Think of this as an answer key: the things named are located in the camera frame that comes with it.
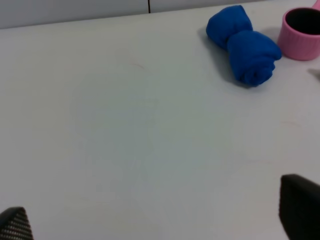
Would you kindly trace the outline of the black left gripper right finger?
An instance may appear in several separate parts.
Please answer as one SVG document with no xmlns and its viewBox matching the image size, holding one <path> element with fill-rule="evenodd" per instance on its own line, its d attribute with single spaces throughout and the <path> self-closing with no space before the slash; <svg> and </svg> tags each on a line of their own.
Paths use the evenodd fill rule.
<svg viewBox="0 0 320 240">
<path fill-rule="evenodd" d="M 290 240 L 319 240 L 320 186 L 297 174 L 283 175 L 279 219 Z"/>
</svg>

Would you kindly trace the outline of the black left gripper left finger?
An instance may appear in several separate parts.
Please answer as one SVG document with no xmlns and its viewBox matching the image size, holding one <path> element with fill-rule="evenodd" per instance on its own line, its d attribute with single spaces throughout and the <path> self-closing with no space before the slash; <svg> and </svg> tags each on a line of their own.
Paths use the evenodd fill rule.
<svg viewBox="0 0 320 240">
<path fill-rule="evenodd" d="M 10 207 L 0 213 L 0 240 L 34 240 L 24 207 Z"/>
</svg>

